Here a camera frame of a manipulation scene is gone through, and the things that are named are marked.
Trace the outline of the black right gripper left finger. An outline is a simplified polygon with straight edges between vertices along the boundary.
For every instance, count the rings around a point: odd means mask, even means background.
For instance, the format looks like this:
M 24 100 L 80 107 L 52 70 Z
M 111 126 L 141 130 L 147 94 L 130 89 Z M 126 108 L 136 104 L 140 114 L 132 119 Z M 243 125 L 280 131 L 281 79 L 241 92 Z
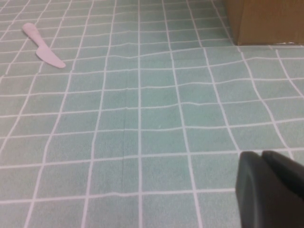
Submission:
M 262 155 L 241 153 L 235 191 L 243 228 L 304 226 L 304 200 L 280 181 Z

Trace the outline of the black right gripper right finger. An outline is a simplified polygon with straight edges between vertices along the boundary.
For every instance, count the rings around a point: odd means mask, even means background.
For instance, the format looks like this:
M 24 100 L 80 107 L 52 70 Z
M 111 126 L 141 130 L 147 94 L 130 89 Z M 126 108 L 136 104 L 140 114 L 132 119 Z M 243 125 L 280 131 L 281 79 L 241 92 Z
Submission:
M 280 181 L 304 199 L 304 166 L 275 151 L 263 151 L 262 158 Z

